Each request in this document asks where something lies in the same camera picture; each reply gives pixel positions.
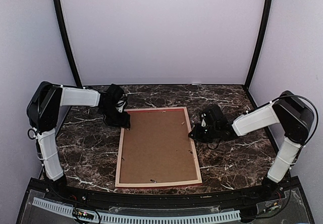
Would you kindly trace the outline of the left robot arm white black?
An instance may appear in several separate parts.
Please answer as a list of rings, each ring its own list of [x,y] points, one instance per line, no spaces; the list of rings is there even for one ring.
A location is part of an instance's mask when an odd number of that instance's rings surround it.
[[[105,92],[85,87],[64,86],[43,81],[27,106],[27,116],[36,140],[37,154],[45,176],[53,181],[64,179],[56,145],[56,127],[62,106],[96,107],[107,126],[130,128],[130,115],[125,111],[127,96],[112,84]]]

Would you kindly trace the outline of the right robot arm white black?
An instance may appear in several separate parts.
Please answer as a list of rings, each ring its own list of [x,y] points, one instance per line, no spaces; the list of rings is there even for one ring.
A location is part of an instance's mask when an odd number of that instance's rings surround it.
[[[230,141],[274,124],[282,126],[284,141],[265,177],[267,182],[258,188],[257,195],[263,201],[276,194],[276,184],[296,162],[318,125],[318,112],[313,103],[288,90],[232,121],[226,118],[217,104],[202,110],[199,117],[200,123],[194,125],[188,136],[202,143]]]

